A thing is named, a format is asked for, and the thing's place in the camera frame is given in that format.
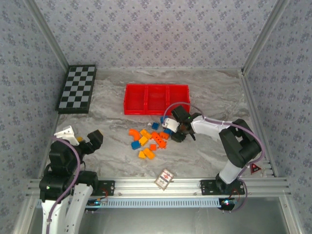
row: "chessboard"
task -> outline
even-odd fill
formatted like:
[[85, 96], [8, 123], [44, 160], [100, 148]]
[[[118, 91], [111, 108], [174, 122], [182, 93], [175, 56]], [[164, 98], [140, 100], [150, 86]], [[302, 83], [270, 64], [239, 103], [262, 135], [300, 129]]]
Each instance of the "chessboard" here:
[[95, 65], [69, 66], [56, 108], [59, 114], [89, 113], [96, 72]]

